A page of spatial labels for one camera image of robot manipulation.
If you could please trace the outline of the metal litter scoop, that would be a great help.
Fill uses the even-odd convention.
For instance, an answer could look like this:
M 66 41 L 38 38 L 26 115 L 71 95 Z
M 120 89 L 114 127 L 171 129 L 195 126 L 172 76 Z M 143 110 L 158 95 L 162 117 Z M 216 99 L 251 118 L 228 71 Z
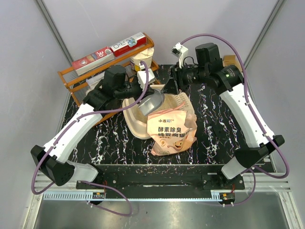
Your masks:
M 164 93 L 159 89 L 153 89 L 153 94 L 142 99 L 138 105 L 138 108 L 144 116 L 147 116 L 156 111 L 164 101 Z

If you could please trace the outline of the pink cat litter bag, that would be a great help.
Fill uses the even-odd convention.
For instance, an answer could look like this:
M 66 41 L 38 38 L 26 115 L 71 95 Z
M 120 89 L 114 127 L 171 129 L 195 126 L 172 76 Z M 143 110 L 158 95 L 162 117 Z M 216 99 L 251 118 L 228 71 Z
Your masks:
M 188 150 L 197 140 L 197 116 L 186 102 L 148 115 L 147 133 L 155 141 L 151 154 L 173 155 Z

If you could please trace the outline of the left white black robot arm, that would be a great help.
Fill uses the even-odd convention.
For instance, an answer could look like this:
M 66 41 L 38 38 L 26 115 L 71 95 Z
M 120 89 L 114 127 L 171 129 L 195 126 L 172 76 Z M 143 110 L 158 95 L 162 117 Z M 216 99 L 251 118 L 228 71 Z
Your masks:
M 91 164 L 71 162 L 69 156 L 104 114 L 132 108 L 151 95 L 150 68 L 144 61 L 140 62 L 140 66 L 142 71 L 138 71 L 133 80 L 128 78 L 125 67 L 121 65 L 106 69 L 65 127 L 44 146 L 35 145 L 31 149 L 30 154 L 36 165 L 31 180 L 34 194 L 39 194 L 35 190 L 38 172 L 42 172 L 52 184 L 59 187 L 69 181 L 86 182 L 94 189 L 102 186 L 102 171 Z

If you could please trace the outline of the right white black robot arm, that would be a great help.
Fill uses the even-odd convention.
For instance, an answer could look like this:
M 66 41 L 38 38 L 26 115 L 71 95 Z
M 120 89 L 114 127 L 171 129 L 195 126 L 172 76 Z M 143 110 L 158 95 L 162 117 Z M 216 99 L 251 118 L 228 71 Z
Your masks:
M 163 91 L 167 94 L 179 94 L 191 84 L 206 84 L 227 104 L 237 120 L 247 144 L 237 149 L 233 158 L 226 163 L 217 176 L 217 185 L 227 189 L 234 178 L 257 162 L 270 155 L 285 140 L 275 135 L 264 122 L 251 97 L 247 94 L 244 77 L 234 65 L 224 66 L 218 46 L 205 43 L 195 48 L 197 62 L 184 64 L 188 49 L 177 43 L 171 50 L 179 61 L 170 68 L 171 74 Z

